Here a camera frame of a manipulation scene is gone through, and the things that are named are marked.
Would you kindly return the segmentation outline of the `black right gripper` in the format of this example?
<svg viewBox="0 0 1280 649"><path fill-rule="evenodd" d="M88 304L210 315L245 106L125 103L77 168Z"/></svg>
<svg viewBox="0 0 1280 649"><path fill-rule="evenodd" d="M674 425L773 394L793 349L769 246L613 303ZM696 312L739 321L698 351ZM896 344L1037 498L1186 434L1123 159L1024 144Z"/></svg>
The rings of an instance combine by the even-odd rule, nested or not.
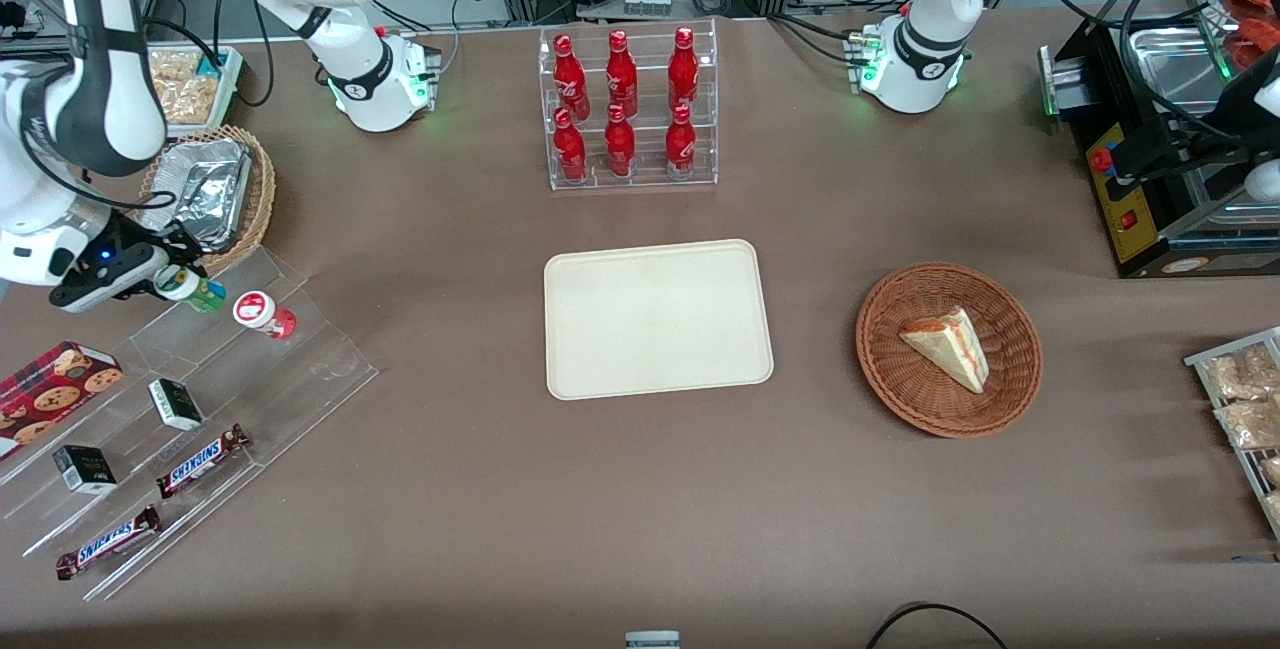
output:
<svg viewBox="0 0 1280 649"><path fill-rule="evenodd" d="M209 276L204 266L204 248L189 233L160 233L160 244L147 242L125 244L91 244L82 253L74 269L74 280L81 285L134 285L140 283L141 294L151 294L159 301L168 301L157 283L160 271L168 265L195 271L198 276Z"/></svg>

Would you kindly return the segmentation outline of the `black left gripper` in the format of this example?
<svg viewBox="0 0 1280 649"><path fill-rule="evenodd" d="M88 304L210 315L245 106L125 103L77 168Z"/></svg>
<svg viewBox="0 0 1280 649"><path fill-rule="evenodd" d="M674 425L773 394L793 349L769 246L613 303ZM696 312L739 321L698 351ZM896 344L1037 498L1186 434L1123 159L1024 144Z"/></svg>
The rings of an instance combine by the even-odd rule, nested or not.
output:
<svg viewBox="0 0 1280 649"><path fill-rule="evenodd" d="M1149 128L1158 140L1157 157L1149 166L1149 180L1184 175L1203 166L1249 163L1249 148L1208 134L1206 131L1190 131L1184 122L1169 113L1158 113L1149 122Z"/></svg>

